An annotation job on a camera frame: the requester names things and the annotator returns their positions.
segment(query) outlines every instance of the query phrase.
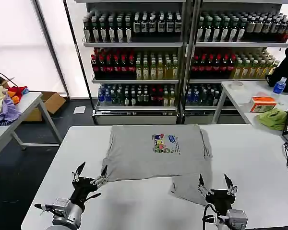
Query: orange box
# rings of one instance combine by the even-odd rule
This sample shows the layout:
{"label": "orange box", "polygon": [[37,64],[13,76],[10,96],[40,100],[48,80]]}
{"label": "orange box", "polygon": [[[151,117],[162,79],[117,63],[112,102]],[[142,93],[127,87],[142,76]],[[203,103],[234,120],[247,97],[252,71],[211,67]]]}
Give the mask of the orange box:
{"label": "orange box", "polygon": [[273,97],[252,97],[250,100],[250,112],[264,113],[275,106],[276,101]]}

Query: cardboard box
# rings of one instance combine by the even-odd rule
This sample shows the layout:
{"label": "cardboard box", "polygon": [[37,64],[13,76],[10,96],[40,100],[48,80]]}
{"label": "cardboard box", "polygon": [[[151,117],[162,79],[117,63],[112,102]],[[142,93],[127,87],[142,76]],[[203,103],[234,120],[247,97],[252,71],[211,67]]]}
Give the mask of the cardboard box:
{"label": "cardboard box", "polygon": [[[42,92],[42,94],[42,101],[50,114],[54,114],[66,102],[66,100],[56,92]],[[35,108],[24,121],[42,121],[42,114],[38,108]]]}
{"label": "cardboard box", "polygon": [[252,97],[250,100],[250,112],[264,113],[276,106],[273,97]]}

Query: gray floor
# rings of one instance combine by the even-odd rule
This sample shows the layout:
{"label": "gray floor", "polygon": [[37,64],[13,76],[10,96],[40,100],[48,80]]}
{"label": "gray floor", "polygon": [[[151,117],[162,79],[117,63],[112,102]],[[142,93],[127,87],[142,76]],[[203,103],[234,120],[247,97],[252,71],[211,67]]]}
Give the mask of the gray floor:
{"label": "gray floor", "polygon": [[[86,106],[85,113],[74,115],[75,107],[83,105]],[[62,137],[71,126],[94,124],[89,100],[66,103],[53,120]],[[231,119],[221,123],[231,123]],[[55,142],[45,123],[21,124],[16,133],[24,142]],[[27,150],[21,151],[12,140],[0,153],[0,230],[21,229],[21,223],[57,150],[58,147],[27,147]],[[288,230],[288,227],[273,229]]]}

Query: water bottle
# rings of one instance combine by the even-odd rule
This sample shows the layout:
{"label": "water bottle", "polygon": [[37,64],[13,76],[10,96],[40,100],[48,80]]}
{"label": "water bottle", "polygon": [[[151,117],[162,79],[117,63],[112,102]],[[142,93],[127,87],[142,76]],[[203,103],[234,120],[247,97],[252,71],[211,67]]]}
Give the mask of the water bottle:
{"label": "water bottle", "polygon": [[282,78],[281,80],[279,80],[274,88],[273,88],[273,93],[272,93],[272,97],[276,100],[277,103],[282,104],[279,100],[280,95],[282,94],[282,92],[284,91],[285,87],[286,87],[286,80],[287,78]]}

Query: table leg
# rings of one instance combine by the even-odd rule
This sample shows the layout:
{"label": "table leg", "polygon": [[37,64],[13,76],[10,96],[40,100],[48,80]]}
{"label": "table leg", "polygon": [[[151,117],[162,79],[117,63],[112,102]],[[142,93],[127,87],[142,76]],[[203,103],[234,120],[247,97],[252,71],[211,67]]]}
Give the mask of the table leg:
{"label": "table leg", "polygon": [[40,112],[42,113],[43,118],[45,119],[45,121],[47,122],[54,138],[57,140],[57,143],[60,145],[62,143],[62,137],[59,134],[59,131],[57,130],[56,126],[54,125],[46,107],[45,104],[43,103],[43,101],[41,99],[39,99],[39,103],[38,103],[38,108],[40,110]]}
{"label": "table leg", "polygon": [[17,134],[13,131],[11,133],[11,136],[17,141],[17,143],[21,146],[22,150],[25,150],[26,147],[24,146],[24,143],[20,140],[20,138],[17,136]]}
{"label": "table leg", "polygon": [[221,114],[221,111],[222,111],[226,96],[227,95],[225,93],[225,90],[223,90],[222,93],[221,93],[219,102],[217,104],[215,114],[213,115],[213,118],[212,118],[212,122],[211,122],[212,124],[217,124],[217,122],[218,122],[218,120],[220,118],[220,114]]}

